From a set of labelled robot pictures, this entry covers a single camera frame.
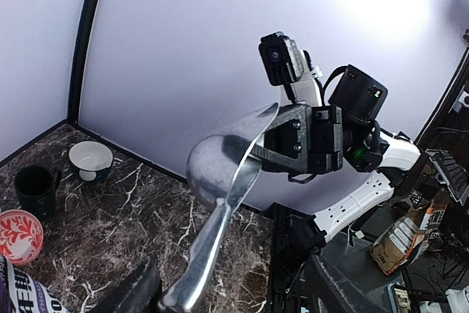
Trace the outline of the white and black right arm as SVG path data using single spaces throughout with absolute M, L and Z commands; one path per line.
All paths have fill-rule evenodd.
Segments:
M 376 120 L 388 90 L 358 68 L 336 68 L 341 79 L 326 106 L 296 103 L 282 107 L 267 128 L 263 144 L 251 155 L 266 172 L 285 172 L 304 184 L 317 175 L 340 170 L 346 161 L 370 176 L 335 204 L 306 216 L 283 221 L 292 252 L 306 257 L 319 252 L 343 228 L 390 199 L 394 189 L 419 160 L 421 151 L 403 134 L 391 134 Z

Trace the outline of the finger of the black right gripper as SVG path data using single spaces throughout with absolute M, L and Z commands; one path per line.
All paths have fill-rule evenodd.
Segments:
M 262 162 L 264 172 L 308 174 L 310 127 L 310 106 L 281 107 L 263 133 L 263 145 L 255 145 L 251 156 Z

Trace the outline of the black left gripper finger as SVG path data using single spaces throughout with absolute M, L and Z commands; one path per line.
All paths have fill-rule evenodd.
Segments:
M 143 261 L 90 312 L 159 312 L 162 284 L 155 260 Z

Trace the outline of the silver metal scoop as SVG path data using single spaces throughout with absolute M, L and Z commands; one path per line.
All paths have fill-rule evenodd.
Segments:
M 203 138 L 191 150 L 186 163 L 188 184 L 212 213 L 190 247 L 184 274 L 159 300 L 161 312 L 192 312 L 203 299 L 230 218 L 262 168 L 250 153 L 278 110 L 277 103 L 259 108 Z

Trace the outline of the purple pet food bag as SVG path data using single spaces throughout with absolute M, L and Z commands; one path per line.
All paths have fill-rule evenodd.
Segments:
M 68 312 L 51 292 L 1 255 L 1 312 Z

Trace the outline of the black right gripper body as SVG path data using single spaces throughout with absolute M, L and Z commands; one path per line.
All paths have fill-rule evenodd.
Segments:
M 312 174 L 327 174 L 343 167 L 341 109 L 322 106 L 311 109 L 309 166 Z

